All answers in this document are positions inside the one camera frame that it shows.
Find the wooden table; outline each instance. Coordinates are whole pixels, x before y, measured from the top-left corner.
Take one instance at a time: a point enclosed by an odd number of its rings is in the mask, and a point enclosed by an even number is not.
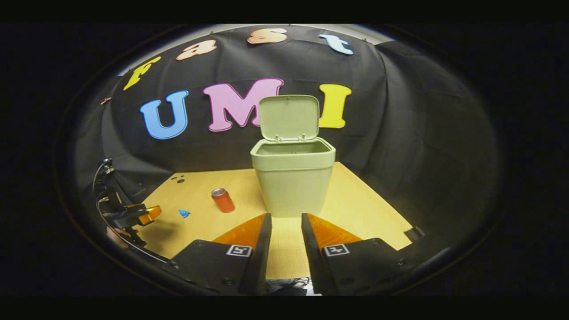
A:
[[[224,214],[217,209],[211,191],[218,187],[228,191],[235,211]],[[169,259],[195,239],[211,241],[267,212],[254,169],[176,173],[143,203],[146,207],[160,206],[162,214],[154,223],[135,228],[148,242],[146,248]],[[183,218],[178,210],[191,214]],[[411,225],[340,162],[332,169],[319,216],[362,239],[379,237],[397,250],[411,243],[403,233],[411,229]],[[298,218],[273,217],[266,278],[308,276],[300,215]]]

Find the trash can lid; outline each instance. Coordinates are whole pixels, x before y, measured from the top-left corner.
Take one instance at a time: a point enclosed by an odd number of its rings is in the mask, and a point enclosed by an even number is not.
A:
[[[261,134],[271,141],[304,141],[318,136],[320,104],[307,95],[265,97],[259,102]]]

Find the red can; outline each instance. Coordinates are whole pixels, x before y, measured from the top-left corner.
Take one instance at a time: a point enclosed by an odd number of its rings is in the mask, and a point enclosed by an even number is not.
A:
[[[219,210],[221,210],[223,213],[228,213],[235,210],[235,205],[233,204],[233,201],[231,201],[229,193],[223,188],[213,189],[212,199],[215,201]]]

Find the letter u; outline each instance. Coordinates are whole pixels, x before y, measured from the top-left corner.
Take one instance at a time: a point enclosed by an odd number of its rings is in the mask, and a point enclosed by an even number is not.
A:
[[[160,123],[160,115],[158,115],[160,100],[152,100],[141,107],[140,111],[144,115],[144,122],[149,135],[153,138],[164,140],[174,138],[184,132],[185,127],[188,125],[188,116],[186,115],[184,104],[184,98],[187,96],[188,92],[183,90],[171,93],[166,97],[166,101],[172,105],[174,114],[174,123],[169,127],[164,127]]]

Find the trash can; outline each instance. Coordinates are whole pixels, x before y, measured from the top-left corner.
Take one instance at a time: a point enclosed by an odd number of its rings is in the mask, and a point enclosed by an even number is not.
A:
[[[266,97],[259,102],[261,139],[251,149],[265,205],[275,217],[320,214],[336,149],[318,137],[318,99]]]

